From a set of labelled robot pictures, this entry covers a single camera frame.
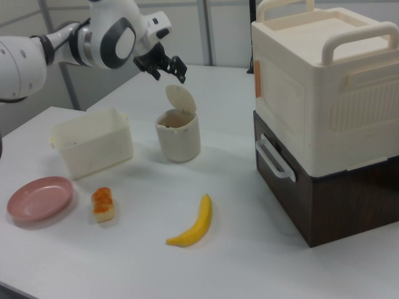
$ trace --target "flip lid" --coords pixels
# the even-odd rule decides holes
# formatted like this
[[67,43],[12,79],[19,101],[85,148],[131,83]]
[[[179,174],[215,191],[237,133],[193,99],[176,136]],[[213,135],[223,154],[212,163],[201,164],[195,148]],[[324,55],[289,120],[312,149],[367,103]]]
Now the flip lid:
[[197,108],[194,98],[184,87],[168,85],[166,87],[166,96],[169,102],[182,113],[195,114]]

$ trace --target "box lid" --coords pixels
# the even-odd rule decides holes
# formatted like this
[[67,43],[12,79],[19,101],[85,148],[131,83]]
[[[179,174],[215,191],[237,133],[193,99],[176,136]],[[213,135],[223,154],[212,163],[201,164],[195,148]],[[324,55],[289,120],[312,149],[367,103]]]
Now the box lid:
[[397,49],[398,27],[346,9],[316,9],[254,25],[312,65]]

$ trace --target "toy bread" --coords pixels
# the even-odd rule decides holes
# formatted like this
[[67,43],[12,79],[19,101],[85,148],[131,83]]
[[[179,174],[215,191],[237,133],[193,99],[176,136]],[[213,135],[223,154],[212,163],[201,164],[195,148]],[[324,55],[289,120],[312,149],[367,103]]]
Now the toy bread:
[[97,222],[104,222],[115,216],[111,189],[101,187],[92,195],[93,215]]

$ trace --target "white handle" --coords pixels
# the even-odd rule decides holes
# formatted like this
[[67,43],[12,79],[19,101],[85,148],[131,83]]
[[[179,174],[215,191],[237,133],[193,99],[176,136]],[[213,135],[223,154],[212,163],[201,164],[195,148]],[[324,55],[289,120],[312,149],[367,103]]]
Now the white handle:
[[334,59],[334,50],[342,44],[356,42],[362,39],[389,35],[388,50],[399,47],[399,28],[392,22],[382,22],[377,25],[366,25],[354,30],[331,36],[327,39],[322,50],[322,65],[330,65]]
[[[279,163],[281,168],[284,171],[279,171],[273,162],[269,159],[267,154],[264,152],[262,145],[268,150],[268,152],[272,155],[272,157]],[[282,156],[276,151],[276,149],[273,147],[273,145],[270,143],[267,138],[262,135],[262,139],[258,140],[255,142],[255,148],[257,152],[262,156],[263,160],[266,162],[266,164],[270,167],[271,171],[276,175],[278,178],[284,179],[284,178],[290,178],[293,182],[296,181],[295,173],[289,167],[287,162],[284,161]]]
[[399,62],[351,73],[346,80],[345,90],[359,90],[396,80],[399,80]]
[[[263,0],[257,7],[256,11],[256,21],[265,21],[265,12],[271,8],[287,5],[290,3],[301,2],[303,0]],[[306,11],[314,10],[314,0],[306,0]]]

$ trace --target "drawer handle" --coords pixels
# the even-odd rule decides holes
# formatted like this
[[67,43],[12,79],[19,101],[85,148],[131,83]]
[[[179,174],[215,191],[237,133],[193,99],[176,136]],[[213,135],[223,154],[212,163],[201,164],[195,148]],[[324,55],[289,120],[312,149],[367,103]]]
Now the drawer handle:
[[[264,148],[273,156],[273,158],[279,163],[279,165],[284,171],[279,171],[275,167],[273,162],[269,159],[269,157],[265,153],[264,148],[262,146],[264,146]],[[278,178],[281,179],[290,178],[293,182],[296,181],[294,171],[291,169],[291,167],[289,167],[287,162],[284,161],[282,156],[276,151],[276,149],[273,147],[273,145],[270,143],[269,140],[267,140],[267,138],[264,135],[262,135],[260,140],[255,142],[255,148],[257,152],[262,156],[266,164],[270,167],[274,175],[276,175]]]

